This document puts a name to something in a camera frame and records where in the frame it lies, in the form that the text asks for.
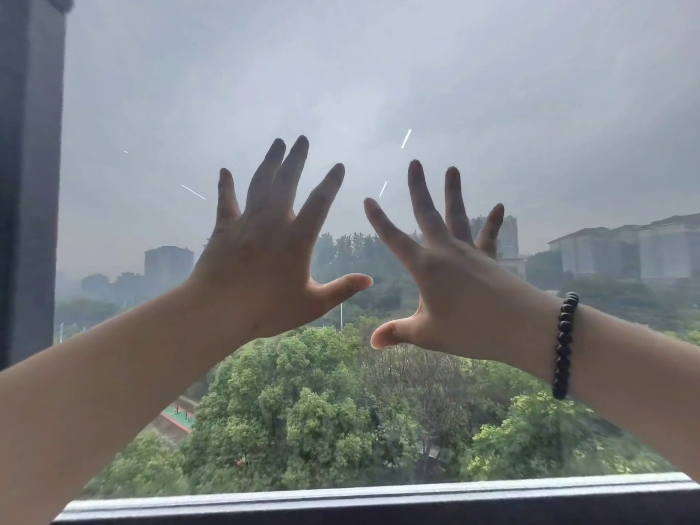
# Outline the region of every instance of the hand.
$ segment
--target hand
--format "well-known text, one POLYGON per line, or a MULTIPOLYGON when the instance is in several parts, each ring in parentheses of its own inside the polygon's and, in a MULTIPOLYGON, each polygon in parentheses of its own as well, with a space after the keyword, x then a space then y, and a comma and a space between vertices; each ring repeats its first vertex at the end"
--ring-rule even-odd
POLYGON ((423 245, 394 226, 377 202, 365 200, 370 223, 406 266, 421 293, 416 313, 377 328, 372 345, 381 349, 410 343, 509 362, 509 351, 518 346, 523 335, 536 335, 539 341, 543 330, 549 332, 547 320, 555 325, 558 309, 556 299, 494 261, 503 205, 491 211, 474 242, 456 168, 450 167, 445 176, 445 220, 435 209, 417 160, 409 166, 408 183, 413 211, 425 238, 423 245))
POLYGON ((309 141, 300 136, 285 159, 284 142, 275 140, 253 175, 242 214, 233 177, 221 170, 214 233, 188 283, 203 288, 228 320, 236 302, 249 340, 303 326, 372 285, 364 274, 324 285, 311 279, 311 253, 345 168, 332 167, 295 215, 308 152, 309 141))

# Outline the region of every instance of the window frame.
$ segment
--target window frame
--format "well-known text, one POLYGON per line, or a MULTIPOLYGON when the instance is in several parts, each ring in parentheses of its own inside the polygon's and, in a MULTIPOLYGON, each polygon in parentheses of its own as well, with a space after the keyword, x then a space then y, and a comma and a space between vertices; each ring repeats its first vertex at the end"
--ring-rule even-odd
MULTIPOLYGON (((53 340, 65 17, 73 2, 0 0, 0 40, 10 45, 0 52, 0 368, 53 340)), ((75 501, 54 523, 694 524, 699 489, 671 473, 75 501)))

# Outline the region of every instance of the sky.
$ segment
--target sky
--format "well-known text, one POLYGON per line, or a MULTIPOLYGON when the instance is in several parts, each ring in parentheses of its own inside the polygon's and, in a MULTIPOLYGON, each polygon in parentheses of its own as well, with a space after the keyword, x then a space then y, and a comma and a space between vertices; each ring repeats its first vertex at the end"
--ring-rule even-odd
POLYGON ((269 144, 300 134, 297 207, 345 164, 334 235, 372 231, 385 181, 414 230, 413 158, 441 210, 451 165, 470 216, 504 203, 523 253, 700 212, 700 0, 75 0, 58 270, 198 255, 218 169, 242 207, 269 144))

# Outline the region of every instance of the black beaded bracelet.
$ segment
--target black beaded bracelet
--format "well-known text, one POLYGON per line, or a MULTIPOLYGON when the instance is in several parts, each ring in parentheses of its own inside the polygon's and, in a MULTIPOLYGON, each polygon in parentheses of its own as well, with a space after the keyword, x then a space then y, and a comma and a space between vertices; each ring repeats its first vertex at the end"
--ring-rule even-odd
POLYGON ((569 368, 571 367, 571 342, 573 341, 573 315, 578 307, 578 295, 567 292, 559 309, 559 334, 556 336, 555 379, 552 382, 552 395, 563 400, 568 390, 569 368))

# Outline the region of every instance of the forearm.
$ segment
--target forearm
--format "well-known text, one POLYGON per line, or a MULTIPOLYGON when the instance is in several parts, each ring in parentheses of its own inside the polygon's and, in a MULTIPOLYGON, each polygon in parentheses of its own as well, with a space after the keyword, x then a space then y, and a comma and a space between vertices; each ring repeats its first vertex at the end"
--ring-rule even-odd
MULTIPOLYGON (((551 381, 556 315, 544 317, 542 334, 525 342, 511 364, 551 381)), ((700 349, 586 306, 574 323, 571 397, 700 479, 700 349)))
POLYGON ((0 374, 0 397, 12 398, 0 463, 21 475, 0 477, 0 508, 11 509, 4 522, 50 520, 28 514, 51 506, 36 505, 35 494, 59 512, 170 401, 245 343, 242 328, 230 334, 235 317, 219 327, 208 306, 183 286, 0 374))

